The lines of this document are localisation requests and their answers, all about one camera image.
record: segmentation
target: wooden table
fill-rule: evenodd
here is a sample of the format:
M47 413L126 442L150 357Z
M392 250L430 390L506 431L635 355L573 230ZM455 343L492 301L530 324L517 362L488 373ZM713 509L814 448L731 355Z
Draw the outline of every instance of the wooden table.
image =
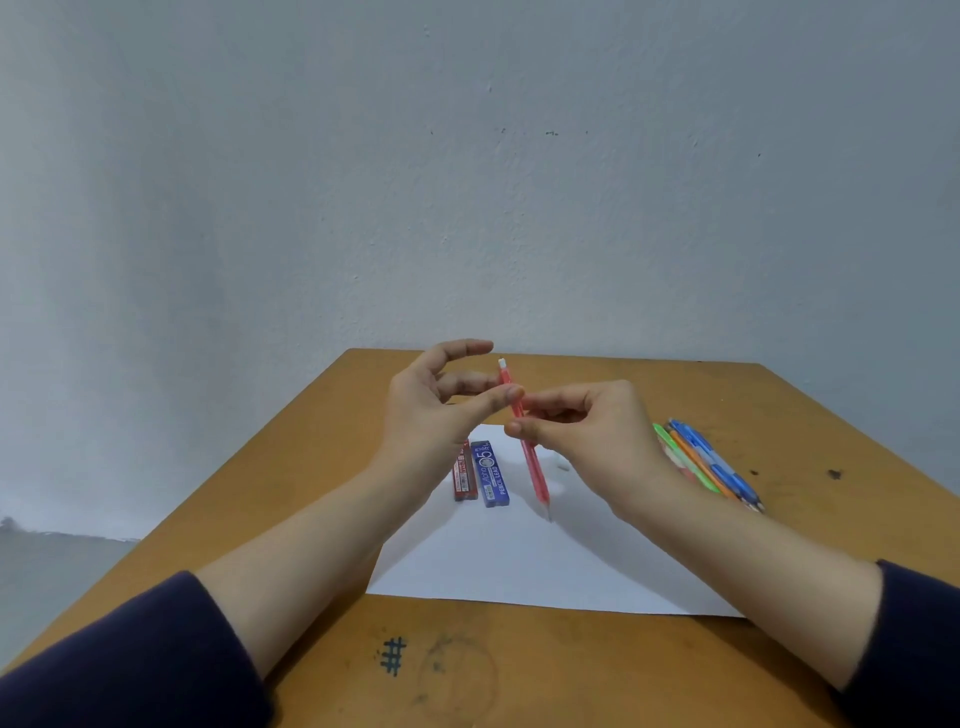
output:
M361 470L378 443L387 383L414 356L344 353L21 659ZM473 366L495 371L495 357ZM960 498L761 366L523 354L510 366L531 389L630 379L655 420L704 431L771 518L960 583ZM819 678L743 619L363 595L369 575L276 671L281 725L844 725ZM407 645L396 677L380 666L392 638Z

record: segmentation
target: white paper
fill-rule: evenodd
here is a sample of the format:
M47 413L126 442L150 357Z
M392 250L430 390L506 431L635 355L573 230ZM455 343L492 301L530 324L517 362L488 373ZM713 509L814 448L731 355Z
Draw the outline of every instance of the white paper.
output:
M538 448L548 522L519 441L480 425L510 505L456 502L448 477L380 552L369 594L663 615L740 615L700 579L618 519L557 454Z

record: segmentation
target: left hand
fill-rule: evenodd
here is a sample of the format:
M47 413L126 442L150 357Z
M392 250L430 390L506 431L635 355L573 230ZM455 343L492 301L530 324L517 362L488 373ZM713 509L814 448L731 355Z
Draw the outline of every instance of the left hand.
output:
M445 341L394 376L374 465L394 472L401 469L428 496L450 472L472 430L523 397L522 387L500 384L497 375L443 371L449 361L492 349L493 341L482 339ZM446 404L454 395L472 399Z

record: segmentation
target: wrist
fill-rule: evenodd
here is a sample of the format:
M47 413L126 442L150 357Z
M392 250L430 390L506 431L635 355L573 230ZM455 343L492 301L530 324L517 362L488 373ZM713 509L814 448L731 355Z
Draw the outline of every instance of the wrist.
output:
M678 508L696 497L695 488L673 463L638 473L627 488L622 489L616 501L611 501L613 513L628 523L647 522L661 516L669 518Z

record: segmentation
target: pile of pencils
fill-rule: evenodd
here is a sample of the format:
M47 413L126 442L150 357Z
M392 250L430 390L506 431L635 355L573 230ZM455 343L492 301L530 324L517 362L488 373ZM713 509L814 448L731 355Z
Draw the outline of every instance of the pile of pencils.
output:
M750 484L693 427L680 420L670 420L666 427L654 425L654 430L660 436L667 456L678 468L689 471L691 477L714 493L739 500L758 513L766 512L763 502Z

